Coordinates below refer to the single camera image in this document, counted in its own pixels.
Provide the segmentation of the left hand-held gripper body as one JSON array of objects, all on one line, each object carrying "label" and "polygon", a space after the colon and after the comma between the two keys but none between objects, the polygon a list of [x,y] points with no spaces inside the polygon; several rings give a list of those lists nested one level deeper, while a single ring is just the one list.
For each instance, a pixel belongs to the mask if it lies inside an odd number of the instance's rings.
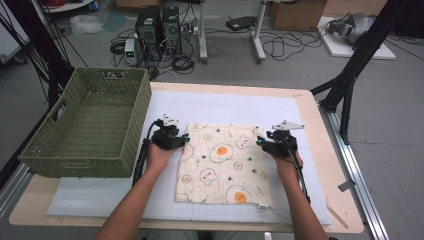
[{"label": "left hand-held gripper body", "polygon": [[147,142],[153,143],[164,150],[173,150],[183,147],[178,144],[178,120],[164,114],[161,119],[155,120],[148,128]]}]

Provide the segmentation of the cream egg print cloth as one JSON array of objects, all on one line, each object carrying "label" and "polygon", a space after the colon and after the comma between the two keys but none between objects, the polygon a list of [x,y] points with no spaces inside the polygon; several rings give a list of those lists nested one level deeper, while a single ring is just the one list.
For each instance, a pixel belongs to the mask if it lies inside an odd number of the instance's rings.
[{"label": "cream egg print cloth", "polygon": [[257,204],[273,200],[268,160],[252,125],[191,123],[177,173],[175,200],[203,204]]}]

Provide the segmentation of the green woven basket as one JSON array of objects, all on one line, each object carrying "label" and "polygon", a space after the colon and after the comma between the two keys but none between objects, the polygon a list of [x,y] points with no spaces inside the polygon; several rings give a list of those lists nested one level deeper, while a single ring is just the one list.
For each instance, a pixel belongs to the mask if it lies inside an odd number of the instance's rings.
[{"label": "green woven basket", "polygon": [[145,69],[77,68],[19,160],[45,177],[128,178],[151,95]]}]

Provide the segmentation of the person's right hand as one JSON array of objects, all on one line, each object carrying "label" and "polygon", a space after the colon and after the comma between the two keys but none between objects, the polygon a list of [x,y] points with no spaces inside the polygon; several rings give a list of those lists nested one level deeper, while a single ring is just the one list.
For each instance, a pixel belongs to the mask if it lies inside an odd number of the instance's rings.
[{"label": "person's right hand", "polygon": [[280,180],[283,183],[294,182],[299,180],[297,168],[294,163],[294,157],[276,157],[273,156],[276,163],[276,170]]}]

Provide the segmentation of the white grid mat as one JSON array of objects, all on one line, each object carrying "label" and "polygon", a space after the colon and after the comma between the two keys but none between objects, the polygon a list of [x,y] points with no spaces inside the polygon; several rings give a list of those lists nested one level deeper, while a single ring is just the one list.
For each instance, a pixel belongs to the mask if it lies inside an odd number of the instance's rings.
[{"label": "white grid mat", "polygon": [[[291,130],[304,162],[303,184],[318,220],[325,226],[330,225],[331,217],[306,135],[309,127],[301,117],[300,106],[294,98],[156,90],[148,108],[144,132],[148,132],[153,121],[164,114],[179,121],[178,127],[182,133],[187,133],[186,127],[191,123],[258,126],[264,130],[263,136],[272,130],[273,125],[284,120],[303,124],[303,129]],[[144,219],[278,225],[290,223],[287,197],[276,173],[276,163],[266,152],[272,206],[176,201],[177,173],[183,148],[171,156],[169,164],[156,182],[143,215]]]}]

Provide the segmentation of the grey tape piece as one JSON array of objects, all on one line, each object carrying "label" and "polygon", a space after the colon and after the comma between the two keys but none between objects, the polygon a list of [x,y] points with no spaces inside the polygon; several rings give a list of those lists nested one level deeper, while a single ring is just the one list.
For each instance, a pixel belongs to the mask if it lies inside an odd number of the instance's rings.
[{"label": "grey tape piece", "polygon": [[338,186],[338,189],[339,189],[341,192],[344,192],[344,191],[346,191],[346,190],[352,189],[355,185],[356,185],[356,183],[355,183],[353,180],[348,180],[348,181],[346,181],[346,182],[344,182],[344,183],[340,184],[340,185]]}]

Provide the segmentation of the small white power supply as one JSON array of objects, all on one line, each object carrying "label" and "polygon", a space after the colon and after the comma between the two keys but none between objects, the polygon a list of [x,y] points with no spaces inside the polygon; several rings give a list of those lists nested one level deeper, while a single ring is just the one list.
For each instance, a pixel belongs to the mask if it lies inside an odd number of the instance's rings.
[{"label": "small white power supply", "polygon": [[136,44],[134,39],[127,39],[125,41],[124,54],[128,65],[135,66],[137,64]]}]

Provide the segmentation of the white desk leg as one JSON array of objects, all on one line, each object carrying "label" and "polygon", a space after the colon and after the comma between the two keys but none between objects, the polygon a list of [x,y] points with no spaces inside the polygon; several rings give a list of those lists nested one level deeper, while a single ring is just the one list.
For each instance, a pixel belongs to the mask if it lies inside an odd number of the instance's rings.
[{"label": "white desk leg", "polygon": [[256,23],[256,28],[255,30],[252,32],[252,40],[253,40],[253,44],[257,53],[257,57],[258,57],[258,62],[262,62],[266,59],[266,55],[265,52],[263,50],[261,41],[260,41],[260,32],[262,29],[262,23],[263,23],[263,19],[264,19],[264,15],[265,15],[265,10],[266,10],[266,1],[265,0],[260,0],[259,1],[259,9],[258,9],[258,15],[257,15],[257,23]]},{"label": "white desk leg", "polygon": [[202,63],[208,61],[207,42],[205,36],[205,16],[204,16],[205,0],[199,0],[199,56]]}]

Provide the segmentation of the slim black computer tower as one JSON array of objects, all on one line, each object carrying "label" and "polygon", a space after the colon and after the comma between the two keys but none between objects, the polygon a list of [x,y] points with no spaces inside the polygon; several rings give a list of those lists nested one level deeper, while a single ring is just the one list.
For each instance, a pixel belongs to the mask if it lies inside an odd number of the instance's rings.
[{"label": "slim black computer tower", "polygon": [[182,52],[179,8],[166,7],[162,13],[162,23],[164,35],[167,39],[167,47],[175,55],[179,55]]}]

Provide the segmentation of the large black computer tower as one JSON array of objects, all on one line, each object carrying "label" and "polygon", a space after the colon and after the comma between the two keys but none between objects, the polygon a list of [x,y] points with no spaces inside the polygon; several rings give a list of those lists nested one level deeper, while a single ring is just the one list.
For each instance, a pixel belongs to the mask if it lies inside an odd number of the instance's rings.
[{"label": "large black computer tower", "polygon": [[142,6],[135,24],[135,29],[143,59],[158,61],[160,58],[158,44],[163,39],[160,8],[150,5]]}]

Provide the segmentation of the white floor board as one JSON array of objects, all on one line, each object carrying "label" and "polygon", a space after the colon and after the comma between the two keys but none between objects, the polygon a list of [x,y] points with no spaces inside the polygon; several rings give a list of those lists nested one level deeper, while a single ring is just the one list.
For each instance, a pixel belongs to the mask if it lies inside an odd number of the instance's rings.
[{"label": "white floor board", "polygon": [[[354,53],[353,47],[336,33],[327,32],[328,24],[332,20],[332,17],[322,17],[317,25],[317,31],[330,56],[350,58]],[[373,55],[372,59],[395,60],[396,56],[385,44],[382,44]]]}]

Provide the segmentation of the brown cardboard box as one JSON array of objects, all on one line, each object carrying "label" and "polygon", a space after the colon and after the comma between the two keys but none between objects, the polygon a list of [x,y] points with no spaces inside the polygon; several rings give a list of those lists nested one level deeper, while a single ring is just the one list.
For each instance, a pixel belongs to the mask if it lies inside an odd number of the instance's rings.
[{"label": "brown cardboard box", "polygon": [[273,2],[270,24],[274,30],[314,31],[328,0],[293,0]]}]

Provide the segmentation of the round white table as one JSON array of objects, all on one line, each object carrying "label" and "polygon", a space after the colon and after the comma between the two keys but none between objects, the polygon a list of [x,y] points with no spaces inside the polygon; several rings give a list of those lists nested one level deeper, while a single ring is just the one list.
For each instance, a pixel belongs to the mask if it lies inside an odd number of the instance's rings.
[{"label": "round white table", "polygon": [[38,0],[40,6],[52,13],[66,12],[86,7],[94,0]]}]

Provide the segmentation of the grey cabinet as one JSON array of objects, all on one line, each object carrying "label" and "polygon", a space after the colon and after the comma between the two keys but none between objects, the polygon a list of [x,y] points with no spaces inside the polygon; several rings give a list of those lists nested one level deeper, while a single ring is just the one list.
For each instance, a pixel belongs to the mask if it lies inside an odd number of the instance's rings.
[{"label": "grey cabinet", "polygon": [[10,12],[7,6],[2,7],[0,5],[0,64],[4,65],[11,60],[17,52],[21,49],[18,42],[12,37],[12,35],[6,30],[1,23],[4,20],[7,24],[10,24],[17,34],[26,42],[29,42],[29,38],[20,26],[19,22]]}]

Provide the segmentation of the aluminium rail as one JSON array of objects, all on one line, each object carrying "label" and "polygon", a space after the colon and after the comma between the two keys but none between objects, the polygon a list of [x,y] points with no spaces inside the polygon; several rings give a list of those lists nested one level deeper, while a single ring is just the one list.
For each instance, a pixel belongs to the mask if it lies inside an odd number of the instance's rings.
[{"label": "aluminium rail", "polygon": [[367,183],[349,143],[345,143],[340,134],[341,121],[336,113],[319,109],[327,130],[335,140],[336,150],[340,154],[342,169],[347,173],[348,189],[353,191],[354,198],[360,206],[363,224],[373,240],[390,240],[380,214],[372,199]]},{"label": "aluminium rail", "polygon": [[31,180],[32,174],[28,166],[20,163],[0,189],[0,220],[5,216],[18,195]]}]

